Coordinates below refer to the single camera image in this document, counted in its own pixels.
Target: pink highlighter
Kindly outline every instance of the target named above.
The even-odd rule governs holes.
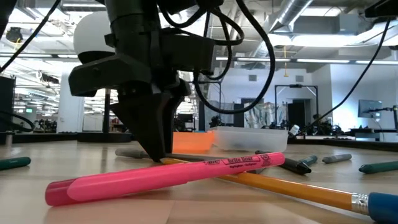
[[[52,182],[45,191],[50,206],[104,200],[127,194],[161,189],[189,181],[279,166],[285,162],[281,152],[215,161],[192,162],[89,175]]]

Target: wooden table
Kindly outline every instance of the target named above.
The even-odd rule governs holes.
[[[82,175],[154,166],[150,160],[116,157],[116,149],[140,149],[129,144],[85,144],[76,141],[15,144],[0,147],[0,157],[29,156],[29,167],[0,171],[0,223],[373,223],[366,216],[308,203],[219,179],[190,182],[102,202],[50,208],[44,191],[52,181]],[[214,156],[240,156],[247,152],[213,149]],[[324,165],[322,157],[351,153],[351,161]],[[307,176],[280,167],[262,174],[320,187],[368,194],[398,194],[398,171],[364,175],[362,164],[398,160],[394,152],[330,146],[288,146],[286,156],[303,159],[315,154],[319,162]]]

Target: monitor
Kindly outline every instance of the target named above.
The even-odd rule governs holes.
[[[358,104],[358,117],[359,118],[381,118],[381,111],[368,112],[369,110],[381,109],[382,102],[377,100],[359,100]]]
[[[184,123],[192,123],[193,122],[193,114],[178,114],[177,118],[180,119]]]

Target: green marker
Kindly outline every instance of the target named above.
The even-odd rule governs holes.
[[[305,158],[305,159],[299,160],[299,162],[303,162],[303,163],[305,163],[307,166],[311,166],[312,164],[316,163],[317,160],[318,160],[318,157],[317,157],[317,156],[310,156],[310,157],[307,157],[307,158]]]
[[[12,159],[1,159],[0,160],[0,170],[13,169],[17,167],[24,167],[30,164],[29,157],[20,157]]]
[[[382,162],[378,164],[365,164],[359,168],[359,171],[365,174],[375,174],[378,172],[387,172],[392,170],[398,170],[398,161]]]

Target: gray marker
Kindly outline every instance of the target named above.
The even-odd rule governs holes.
[[[322,159],[322,162],[329,164],[329,163],[334,163],[334,162],[340,162],[340,161],[347,161],[352,158],[351,154],[342,154],[342,155],[337,155],[337,156],[328,156],[324,157]]]

